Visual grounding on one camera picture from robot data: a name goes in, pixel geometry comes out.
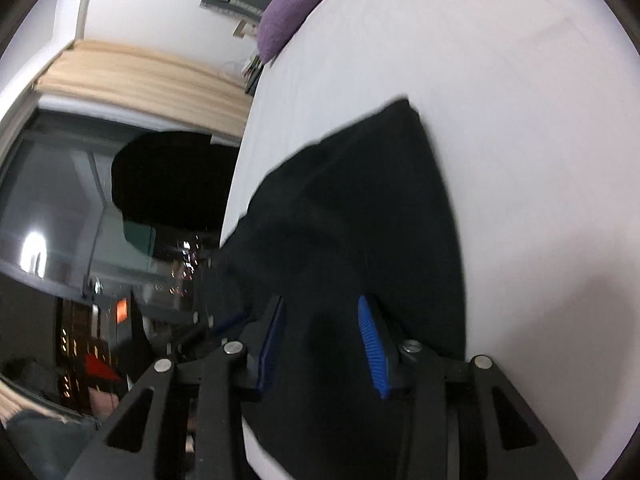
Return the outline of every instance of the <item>window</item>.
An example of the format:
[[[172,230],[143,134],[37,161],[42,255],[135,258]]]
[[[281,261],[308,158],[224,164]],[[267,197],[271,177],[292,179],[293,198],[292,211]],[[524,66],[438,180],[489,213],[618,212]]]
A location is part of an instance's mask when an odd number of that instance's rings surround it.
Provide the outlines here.
[[[133,289],[138,302],[189,308],[186,235],[124,221],[111,200],[113,157],[144,133],[37,112],[0,182],[0,271],[71,300]]]

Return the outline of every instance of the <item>black cloth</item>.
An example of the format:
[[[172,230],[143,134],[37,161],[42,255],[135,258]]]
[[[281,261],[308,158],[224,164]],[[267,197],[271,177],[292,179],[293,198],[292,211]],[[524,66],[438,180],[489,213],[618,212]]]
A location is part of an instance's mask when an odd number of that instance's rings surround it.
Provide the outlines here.
[[[242,412],[296,480],[394,477],[402,409],[373,388],[357,301],[370,292],[412,338],[463,358],[462,263],[418,114],[399,100],[265,177],[200,277],[216,322],[287,303],[274,383]]]
[[[219,231],[238,148],[194,132],[153,132],[111,163],[111,196],[126,221],[185,231]]]

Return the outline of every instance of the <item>white bed sheet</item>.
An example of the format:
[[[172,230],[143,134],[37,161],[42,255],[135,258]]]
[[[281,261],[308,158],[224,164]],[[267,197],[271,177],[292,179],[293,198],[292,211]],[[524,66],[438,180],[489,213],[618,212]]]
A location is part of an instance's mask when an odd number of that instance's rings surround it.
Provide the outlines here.
[[[266,173],[402,94],[458,224],[468,355],[601,479],[640,420],[638,53],[602,0],[324,0],[264,70],[223,236]]]

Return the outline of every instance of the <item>black metal bracket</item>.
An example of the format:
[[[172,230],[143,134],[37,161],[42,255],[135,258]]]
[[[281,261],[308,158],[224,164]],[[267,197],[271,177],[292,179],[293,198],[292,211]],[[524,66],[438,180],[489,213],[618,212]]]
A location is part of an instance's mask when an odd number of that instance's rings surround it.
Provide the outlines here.
[[[100,428],[67,480],[183,478],[189,408],[196,398],[196,478],[254,478],[244,453],[240,402],[260,400],[268,387],[285,314],[282,298],[275,296],[262,319],[247,323],[238,340],[196,361],[181,363],[175,355],[156,360]]]
[[[363,296],[358,316],[374,385],[411,410],[397,479],[577,480],[533,410],[487,356],[442,358]]]

